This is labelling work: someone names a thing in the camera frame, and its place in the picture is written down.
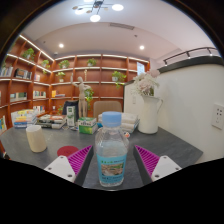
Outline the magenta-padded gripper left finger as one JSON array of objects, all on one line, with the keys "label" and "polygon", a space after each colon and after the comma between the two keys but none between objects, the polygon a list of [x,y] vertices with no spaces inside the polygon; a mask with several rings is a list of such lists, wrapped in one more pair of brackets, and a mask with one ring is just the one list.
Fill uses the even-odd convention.
[{"label": "magenta-padded gripper left finger", "polygon": [[89,145],[68,157],[58,156],[45,171],[82,186],[93,155],[93,146]]}]

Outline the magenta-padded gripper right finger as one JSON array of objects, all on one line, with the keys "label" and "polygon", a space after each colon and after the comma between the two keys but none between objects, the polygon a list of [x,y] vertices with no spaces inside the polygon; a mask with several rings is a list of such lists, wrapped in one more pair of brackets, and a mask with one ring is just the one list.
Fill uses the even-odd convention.
[{"label": "magenta-padded gripper right finger", "polygon": [[159,157],[138,145],[134,146],[133,155],[144,185],[181,170],[181,167],[167,155]]}]

